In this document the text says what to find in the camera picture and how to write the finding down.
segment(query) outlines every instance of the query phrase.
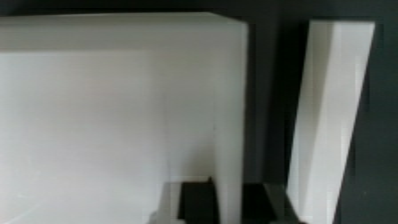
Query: white surface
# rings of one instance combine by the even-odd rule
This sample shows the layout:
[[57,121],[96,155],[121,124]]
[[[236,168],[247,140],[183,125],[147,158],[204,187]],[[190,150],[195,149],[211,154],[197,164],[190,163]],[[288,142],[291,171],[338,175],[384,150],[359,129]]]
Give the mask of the white surface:
[[302,221],[332,224],[375,24],[313,21],[288,195]]
[[2,224],[146,224],[208,176],[240,222],[245,32],[197,13],[0,19]]

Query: white panel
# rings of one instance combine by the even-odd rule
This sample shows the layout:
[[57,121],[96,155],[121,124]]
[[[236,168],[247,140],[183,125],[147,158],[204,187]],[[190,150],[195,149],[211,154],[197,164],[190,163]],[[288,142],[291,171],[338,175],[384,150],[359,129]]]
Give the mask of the white panel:
[[332,224],[375,24],[313,21],[288,195],[302,221]]
[[167,186],[210,176],[238,223],[245,25],[41,16],[0,33],[0,223],[167,223]]

